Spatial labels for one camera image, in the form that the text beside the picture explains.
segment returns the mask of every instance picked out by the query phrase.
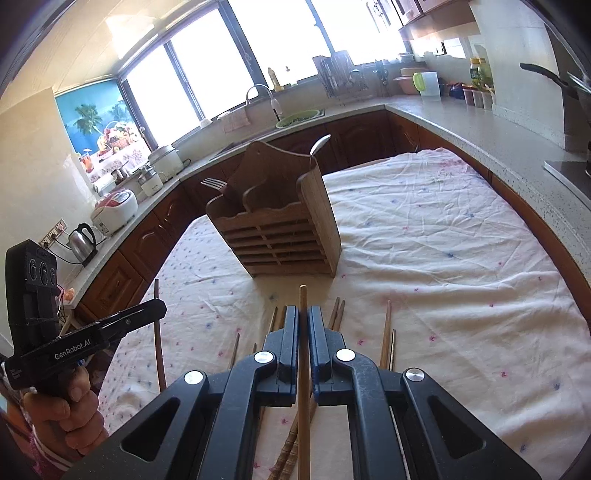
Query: metal screw cap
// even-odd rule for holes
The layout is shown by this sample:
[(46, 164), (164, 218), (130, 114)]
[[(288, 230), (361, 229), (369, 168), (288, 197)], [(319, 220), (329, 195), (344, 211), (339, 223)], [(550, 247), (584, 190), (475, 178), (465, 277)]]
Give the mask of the metal screw cap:
[(350, 362), (353, 358), (355, 358), (355, 352), (353, 350), (349, 350), (348, 348), (342, 348), (336, 352), (336, 358), (338, 358), (341, 362)]
[(273, 360), (273, 354), (271, 352), (258, 352), (255, 353), (255, 362), (260, 364), (267, 364)]
[(189, 385), (197, 385), (203, 381), (203, 374), (197, 370), (192, 370), (185, 374), (185, 382)]
[(425, 378), (425, 372), (420, 368), (409, 368), (406, 376), (411, 382), (420, 382)]

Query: dish soap bottle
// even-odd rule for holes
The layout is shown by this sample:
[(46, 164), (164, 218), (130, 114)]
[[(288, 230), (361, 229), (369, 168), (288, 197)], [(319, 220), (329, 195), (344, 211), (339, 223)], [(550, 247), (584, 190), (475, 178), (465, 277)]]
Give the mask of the dish soap bottle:
[(482, 90), (482, 78), (480, 78), (480, 59), (474, 57), (470, 59), (470, 78), (472, 79), (472, 85), (477, 89)]
[(277, 80), (277, 75), (275, 75), (275, 71), (273, 71), (273, 69), (271, 67), (269, 67), (267, 72), (269, 73), (269, 77), (271, 77), (271, 81), (273, 82), (273, 88), (275, 89), (275, 91), (276, 92), (282, 91), (283, 87), (279, 83), (279, 80)]
[(478, 74), (480, 75), (480, 81), (482, 82), (482, 86), (494, 88), (495, 85), (492, 81), (491, 66), (486, 62), (486, 59), (480, 59)]

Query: electric kettle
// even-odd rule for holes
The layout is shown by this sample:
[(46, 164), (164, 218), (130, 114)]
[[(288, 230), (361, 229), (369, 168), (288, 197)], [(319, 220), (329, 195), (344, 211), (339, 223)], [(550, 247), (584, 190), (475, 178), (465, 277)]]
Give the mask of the electric kettle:
[[(85, 234), (85, 230), (90, 233), (90, 237)], [(92, 228), (88, 223), (81, 223), (68, 237), (68, 246), (78, 260), (85, 267), (96, 255), (96, 238)]]

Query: sleeve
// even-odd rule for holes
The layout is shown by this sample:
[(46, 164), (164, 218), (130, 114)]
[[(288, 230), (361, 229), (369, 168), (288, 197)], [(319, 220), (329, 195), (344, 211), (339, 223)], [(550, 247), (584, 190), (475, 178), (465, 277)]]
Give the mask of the sleeve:
[(72, 463), (52, 452), (37, 437), (35, 428), (30, 441), (31, 453), (35, 458), (35, 471), (43, 480), (59, 480)]

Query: rice cooker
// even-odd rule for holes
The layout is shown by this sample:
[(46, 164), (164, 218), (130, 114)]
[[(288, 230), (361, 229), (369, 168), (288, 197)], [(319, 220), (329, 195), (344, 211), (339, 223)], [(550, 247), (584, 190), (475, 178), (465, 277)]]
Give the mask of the rice cooker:
[(148, 156), (148, 162), (154, 167), (163, 182), (169, 181), (183, 168), (183, 162), (172, 145), (165, 145), (154, 150)]
[(131, 190), (111, 193), (96, 204), (90, 215), (92, 224), (104, 235), (111, 236), (138, 211), (138, 201)]

